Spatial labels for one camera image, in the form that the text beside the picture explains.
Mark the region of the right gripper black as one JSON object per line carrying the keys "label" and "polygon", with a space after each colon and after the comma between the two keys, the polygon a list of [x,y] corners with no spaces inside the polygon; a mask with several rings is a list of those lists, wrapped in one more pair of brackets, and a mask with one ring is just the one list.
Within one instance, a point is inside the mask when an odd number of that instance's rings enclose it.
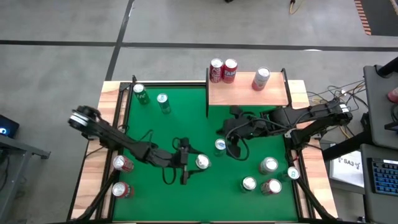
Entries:
{"label": "right gripper black", "polygon": [[265,121],[255,116],[254,112],[243,111],[238,106],[231,106],[229,113],[233,115],[234,118],[224,120],[220,130],[217,130],[216,133],[219,136],[223,136],[224,139],[229,140],[230,157],[241,156],[241,148],[238,146],[239,141],[244,143],[246,157],[248,157],[249,147],[244,140],[269,136],[269,127]]}

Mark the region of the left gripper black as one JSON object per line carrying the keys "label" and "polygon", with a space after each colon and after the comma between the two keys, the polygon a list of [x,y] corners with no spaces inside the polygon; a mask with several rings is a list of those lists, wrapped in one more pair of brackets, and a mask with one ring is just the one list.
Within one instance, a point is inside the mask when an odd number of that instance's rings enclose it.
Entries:
{"label": "left gripper black", "polygon": [[[194,174],[203,172],[203,169],[190,170],[189,172],[187,171],[188,154],[202,154],[202,152],[190,147],[189,138],[174,138],[173,141],[174,140],[178,142],[176,153],[171,154],[164,150],[158,150],[155,153],[155,163],[162,168],[162,179],[165,184],[173,184],[177,177],[177,169],[182,169],[180,183],[182,185],[186,185],[188,178]],[[164,169],[166,167],[173,169],[174,176],[170,182],[167,182],[165,178]]]}

